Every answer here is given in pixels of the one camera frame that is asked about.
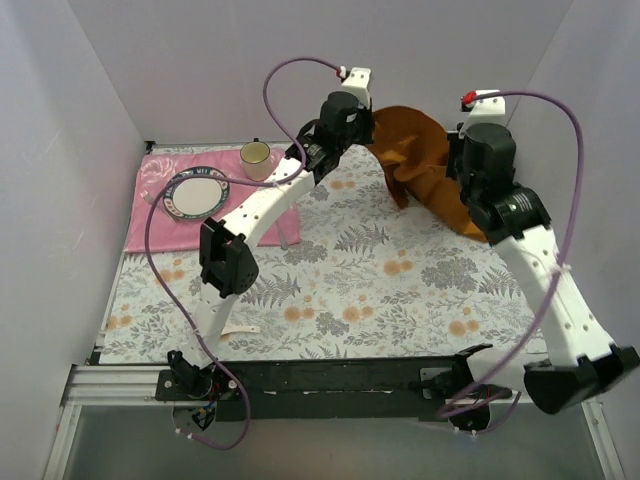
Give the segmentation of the brown satin napkin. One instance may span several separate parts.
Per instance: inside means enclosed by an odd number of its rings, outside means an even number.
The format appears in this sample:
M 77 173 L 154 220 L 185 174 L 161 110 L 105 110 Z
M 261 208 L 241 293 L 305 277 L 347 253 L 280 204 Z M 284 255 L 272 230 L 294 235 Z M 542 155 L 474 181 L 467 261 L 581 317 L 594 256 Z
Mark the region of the brown satin napkin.
M 460 190 L 446 176 L 449 143 L 446 130 L 420 110 L 390 106 L 373 113 L 375 128 L 369 151 L 378 160 L 389 193 L 404 209 L 414 197 L 449 229 L 485 243 L 460 200 Z

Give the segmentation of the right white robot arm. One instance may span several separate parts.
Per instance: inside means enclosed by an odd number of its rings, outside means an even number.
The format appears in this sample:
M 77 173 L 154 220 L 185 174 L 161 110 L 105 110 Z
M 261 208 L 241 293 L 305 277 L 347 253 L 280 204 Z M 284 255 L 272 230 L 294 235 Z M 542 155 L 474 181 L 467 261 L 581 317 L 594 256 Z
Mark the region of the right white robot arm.
M 505 262 L 529 308 L 546 351 L 513 357 L 489 345 L 456 356 L 454 389 L 475 397 L 488 384 L 527 394 L 546 414 L 609 391 L 639 366 L 598 323 L 560 258 L 550 217 L 537 194 L 514 180 L 516 144 L 499 124 L 450 132 L 447 177 L 458 183 L 472 220 Z

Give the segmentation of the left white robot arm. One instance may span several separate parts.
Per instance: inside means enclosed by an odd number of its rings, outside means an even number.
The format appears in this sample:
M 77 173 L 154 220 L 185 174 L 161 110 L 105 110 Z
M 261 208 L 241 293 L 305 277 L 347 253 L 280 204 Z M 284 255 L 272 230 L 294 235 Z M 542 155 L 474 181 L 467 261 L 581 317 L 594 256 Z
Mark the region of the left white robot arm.
M 213 386 L 206 368 L 217 347 L 231 309 L 251 288 L 259 268 L 253 250 L 267 230 L 295 201 L 310 192 L 337 168 L 352 145 L 373 142 L 371 96 L 343 88 L 329 94 L 318 119 L 305 125 L 267 179 L 231 213 L 200 228 L 200 300 L 193 323 L 194 338 L 180 351 L 168 354 L 174 384 L 193 400 L 205 398 Z

